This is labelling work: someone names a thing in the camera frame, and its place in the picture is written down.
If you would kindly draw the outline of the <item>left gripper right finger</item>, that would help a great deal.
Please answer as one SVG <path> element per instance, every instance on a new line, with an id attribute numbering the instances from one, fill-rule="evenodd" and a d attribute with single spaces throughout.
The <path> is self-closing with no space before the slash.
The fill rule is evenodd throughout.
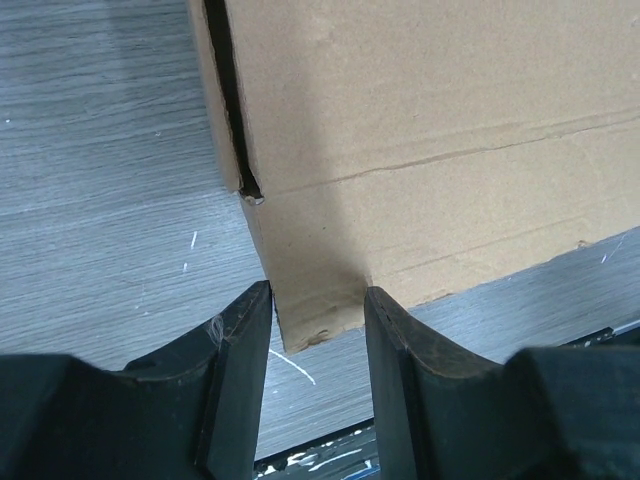
<path id="1" fill-rule="evenodd" d="M 380 287 L 364 297 L 383 479 L 533 479 L 550 452 L 505 367 L 424 325 Z"/>

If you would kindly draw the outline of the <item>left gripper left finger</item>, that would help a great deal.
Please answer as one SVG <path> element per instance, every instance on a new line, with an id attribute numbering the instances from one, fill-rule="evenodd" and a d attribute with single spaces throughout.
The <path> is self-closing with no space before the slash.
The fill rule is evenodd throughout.
<path id="1" fill-rule="evenodd" d="M 249 479 L 271 335 L 272 292 L 258 281 L 220 313 L 129 362 L 140 465 L 133 479 Z"/>

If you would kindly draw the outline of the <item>brown cardboard box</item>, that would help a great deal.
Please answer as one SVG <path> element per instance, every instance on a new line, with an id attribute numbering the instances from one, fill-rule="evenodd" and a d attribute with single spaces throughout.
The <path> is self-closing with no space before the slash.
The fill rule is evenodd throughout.
<path id="1" fill-rule="evenodd" d="M 639 224 L 635 1 L 188 10 L 289 353 Z"/>

